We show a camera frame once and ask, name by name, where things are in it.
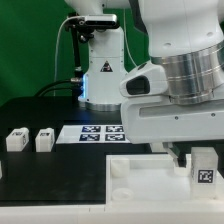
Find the white platform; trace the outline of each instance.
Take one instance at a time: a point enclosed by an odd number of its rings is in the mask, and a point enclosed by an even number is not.
[[[126,176],[111,175],[111,161],[126,157]],[[223,224],[224,181],[217,176],[215,199],[191,197],[189,177],[174,173],[169,155],[108,156],[105,205],[0,208],[1,224]],[[114,200],[116,189],[132,198]]]

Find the black and white pattern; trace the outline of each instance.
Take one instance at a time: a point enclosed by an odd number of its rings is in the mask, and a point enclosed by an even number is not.
[[[123,126],[106,126],[106,132],[124,132]]]
[[[43,137],[43,136],[49,136],[49,135],[50,135],[50,133],[41,133],[41,134],[40,134],[40,136],[42,136],[42,137]]]
[[[99,134],[82,134],[80,135],[80,142],[98,142],[100,140]]]
[[[106,134],[105,141],[109,142],[121,142],[125,141],[124,134]]]
[[[12,133],[13,136],[20,136],[20,135],[22,135],[22,134],[23,134],[23,132],[13,132],[13,133]]]
[[[198,171],[198,183],[213,183],[213,170],[199,170]]]
[[[100,126],[83,126],[82,132],[97,133],[101,131]]]
[[[23,145],[25,145],[25,144],[26,144],[26,136],[23,135]]]

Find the white cable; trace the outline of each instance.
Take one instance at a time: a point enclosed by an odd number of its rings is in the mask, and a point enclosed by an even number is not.
[[[54,64],[54,82],[57,81],[57,76],[58,76],[58,49],[59,49],[59,43],[60,43],[60,38],[61,38],[61,32],[62,32],[62,29],[65,25],[65,23],[67,23],[68,21],[70,20],[73,20],[73,19],[77,19],[77,18],[81,18],[81,16],[73,16],[73,17],[70,17],[70,18],[67,18],[60,26],[59,28],[59,31],[58,31],[58,36],[57,36],[57,42],[56,42],[56,50],[55,50],[55,64]]]
[[[128,45],[128,40],[127,40],[127,27],[126,27],[126,13],[125,13],[125,9],[124,9],[124,39],[125,39],[125,44],[127,47],[127,52],[128,52],[128,56],[131,59],[132,64],[137,67],[137,64],[135,63],[135,61],[133,60],[132,56],[131,56],[131,52],[129,49],[129,45]]]

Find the small white cube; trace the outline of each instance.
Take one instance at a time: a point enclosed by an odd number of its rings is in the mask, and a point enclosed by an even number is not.
[[[8,152],[21,152],[29,142],[29,130],[27,128],[14,129],[6,138]]]
[[[215,198],[218,155],[211,147],[192,147],[191,150],[192,195],[199,198]]]
[[[36,137],[36,152],[51,152],[54,145],[54,129],[41,129]]]

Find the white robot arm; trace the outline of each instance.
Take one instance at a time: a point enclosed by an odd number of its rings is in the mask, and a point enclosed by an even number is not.
[[[127,137],[133,143],[223,139],[223,0],[138,3],[151,61],[120,85]]]
[[[128,0],[65,1],[80,16],[83,16],[84,21],[80,22],[84,25],[92,19],[94,21],[91,23],[97,25],[113,22],[113,16],[103,14],[104,8],[129,7]],[[120,110],[122,96],[119,92],[119,84],[127,74],[124,68],[124,33],[120,27],[113,30],[94,30],[92,35],[94,38],[88,42],[89,69],[83,77],[83,94],[79,97],[79,102],[81,106],[93,110]]]
[[[100,15],[104,8],[127,8],[129,0],[65,0],[79,15]]]

